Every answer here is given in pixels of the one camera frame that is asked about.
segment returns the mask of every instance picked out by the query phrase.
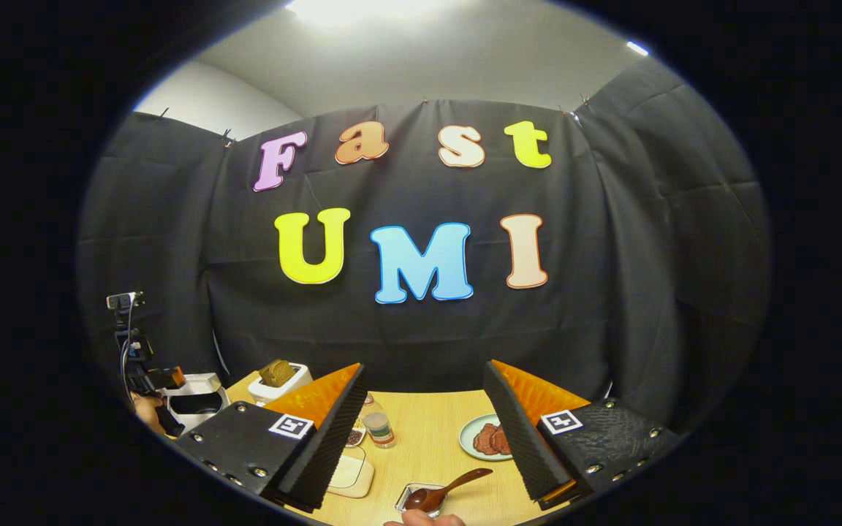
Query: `white container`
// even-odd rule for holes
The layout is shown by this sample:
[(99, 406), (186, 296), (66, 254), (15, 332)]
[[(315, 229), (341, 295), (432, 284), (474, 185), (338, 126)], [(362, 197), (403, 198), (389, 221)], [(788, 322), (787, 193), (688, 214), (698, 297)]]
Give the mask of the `white container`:
[(290, 380), (284, 383), (281, 387), (269, 387), (262, 383), (261, 377), (255, 378), (248, 386), (249, 394), (255, 400), (257, 404), (265, 404), (271, 402), (271, 400), (277, 399), (277, 397), (281, 397), (284, 393), (293, 392), (293, 390), (297, 389), (300, 386), (306, 386), (309, 383), (313, 382), (311, 378), (311, 372), (308, 370), (306, 365), (301, 365), (300, 363), (291, 363), (288, 362), (288, 365), (291, 366), (291, 369), (295, 370), (295, 375), (291, 377)]

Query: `small metal tray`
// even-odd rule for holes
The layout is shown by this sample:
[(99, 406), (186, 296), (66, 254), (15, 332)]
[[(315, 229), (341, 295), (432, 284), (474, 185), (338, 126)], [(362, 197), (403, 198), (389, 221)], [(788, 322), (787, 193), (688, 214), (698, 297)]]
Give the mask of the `small metal tray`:
[[(395, 502), (395, 510), (398, 510), (398, 513), (404, 513), (405, 511), (405, 503), (408, 502), (408, 496), (411, 495), (416, 489), (441, 489), (444, 487), (442, 484), (424, 484), (421, 482), (412, 482), (405, 486), (405, 489), (401, 490), (401, 496), (398, 497), (398, 502)], [(437, 509), (428, 513), (428, 517), (434, 519), (438, 515), (441, 515), (441, 508), (444, 507), (444, 503), (441, 502), (441, 505), (438, 506)]]

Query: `hand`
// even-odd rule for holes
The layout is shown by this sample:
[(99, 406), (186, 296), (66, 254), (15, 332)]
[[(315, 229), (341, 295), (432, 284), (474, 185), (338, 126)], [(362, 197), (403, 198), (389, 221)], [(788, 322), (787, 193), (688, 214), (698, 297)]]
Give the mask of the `hand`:
[(455, 515), (441, 515), (437, 519), (431, 519), (428, 514), (419, 509), (410, 509), (401, 514), (402, 522), (394, 522), (389, 520), (382, 526), (467, 526), (465, 522), (460, 520), (460, 517)]
[(160, 432), (164, 434), (164, 427), (161, 427), (161, 422), (158, 422), (158, 413), (155, 413), (155, 407), (164, 405), (164, 400), (160, 397), (139, 396), (136, 392), (129, 392), (134, 404), (134, 413), (138, 415), (138, 419), (145, 422), (153, 432)]

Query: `wooden table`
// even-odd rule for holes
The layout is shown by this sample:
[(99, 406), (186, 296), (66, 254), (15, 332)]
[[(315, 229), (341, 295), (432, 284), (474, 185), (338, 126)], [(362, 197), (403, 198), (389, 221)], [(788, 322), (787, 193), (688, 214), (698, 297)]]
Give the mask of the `wooden table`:
[[(247, 386), (258, 379), (249, 373), (227, 389), (230, 402), (254, 403)], [(397, 445), (379, 449), (365, 437), (360, 447), (365, 459), (375, 466), (370, 492), (360, 499), (333, 493), (324, 496), (320, 509), (301, 515), (340, 526), (382, 526), (387, 520), (401, 521), (395, 501), (410, 482), (447, 484), (462, 473), (489, 468), (492, 475), (454, 489), (441, 513), (454, 514), (467, 526), (517, 524), (558, 510), (541, 511), (528, 499), (514, 460), (488, 462), (471, 457), (460, 448), (460, 430), (477, 416), (495, 413), (485, 392), (390, 393), (371, 392), (381, 403), (395, 432)]]

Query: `white wall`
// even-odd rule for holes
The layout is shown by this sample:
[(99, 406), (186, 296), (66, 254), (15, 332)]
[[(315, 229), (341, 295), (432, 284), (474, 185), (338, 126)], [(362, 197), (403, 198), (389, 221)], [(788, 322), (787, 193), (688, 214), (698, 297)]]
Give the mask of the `white wall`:
[(136, 111), (193, 124), (230, 139), (273, 129), (301, 118), (251, 84), (197, 61), (184, 64), (141, 99)]

